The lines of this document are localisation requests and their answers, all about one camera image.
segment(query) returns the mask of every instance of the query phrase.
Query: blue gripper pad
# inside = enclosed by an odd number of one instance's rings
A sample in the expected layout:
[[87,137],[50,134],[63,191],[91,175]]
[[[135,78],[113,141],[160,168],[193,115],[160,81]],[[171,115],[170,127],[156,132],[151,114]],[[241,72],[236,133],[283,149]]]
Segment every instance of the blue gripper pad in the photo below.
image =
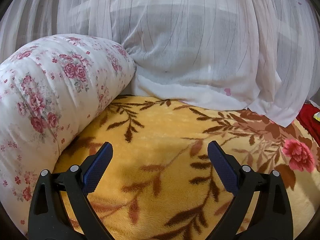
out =
[[113,155],[111,143],[106,142],[96,153],[89,157],[95,157],[87,172],[83,175],[82,192],[87,195],[95,191],[100,179],[102,178],[106,168],[108,167]]
[[[226,190],[236,196],[239,191],[238,175],[235,172],[234,168],[232,168],[232,166],[230,165],[227,159],[227,155],[220,148],[219,144],[216,141],[212,141],[211,143],[209,143],[208,157]],[[236,164],[235,166],[241,167],[237,161],[236,163],[233,162],[233,164]]]

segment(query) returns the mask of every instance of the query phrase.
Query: yellow blanket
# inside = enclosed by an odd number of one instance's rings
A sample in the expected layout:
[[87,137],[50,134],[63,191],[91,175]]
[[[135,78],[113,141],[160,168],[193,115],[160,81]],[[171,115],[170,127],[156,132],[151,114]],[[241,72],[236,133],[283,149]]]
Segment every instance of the yellow blanket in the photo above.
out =
[[[208,160],[212,140],[255,171],[280,171],[297,236],[320,202],[320,149],[297,120],[282,128],[250,111],[216,112],[120,96],[62,153],[55,172],[81,164],[108,141],[113,159],[88,198],[113,237],[205,239],[232,199]],[[248,226],[257,196],[240,230]]]

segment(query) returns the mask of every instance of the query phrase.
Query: red fabric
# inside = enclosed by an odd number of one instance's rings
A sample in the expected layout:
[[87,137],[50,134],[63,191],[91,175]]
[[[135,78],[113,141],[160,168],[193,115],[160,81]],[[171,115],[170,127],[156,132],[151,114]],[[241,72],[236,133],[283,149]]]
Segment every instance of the red fabric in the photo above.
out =
[[313,118],[318,112],[320,112],[319,108],[314,107],[312,104],[304,104],[297,116],[297,120],[320,145],[320,122]]

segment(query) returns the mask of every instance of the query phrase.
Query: pillow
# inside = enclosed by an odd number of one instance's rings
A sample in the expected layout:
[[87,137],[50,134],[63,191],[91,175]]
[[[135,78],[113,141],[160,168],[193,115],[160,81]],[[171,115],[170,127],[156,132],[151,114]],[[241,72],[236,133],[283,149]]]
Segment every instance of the pillow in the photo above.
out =
[[129,84],[119,44],[76,34],[33,41],[0,65],[0,201],[22,233],[43,169]]

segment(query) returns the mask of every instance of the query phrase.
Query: fuzzy floral blanket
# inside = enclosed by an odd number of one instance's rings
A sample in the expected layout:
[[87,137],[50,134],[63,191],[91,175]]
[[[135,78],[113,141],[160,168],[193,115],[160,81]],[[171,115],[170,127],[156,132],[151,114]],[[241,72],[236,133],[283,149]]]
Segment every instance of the fuzzy floral blanket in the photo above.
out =
[[[81,164],[108,141],[113,159],[88,198],[114,238],[205,239],[232,199],[208,160],[212,140],[255,171],[281,173],[297,236],[320,202],[320,148],[297,120],[283,128],[246,110],[216,112],[119,96],[62,153],[55,172]],[[257,198],[240,230],[248,226]]]

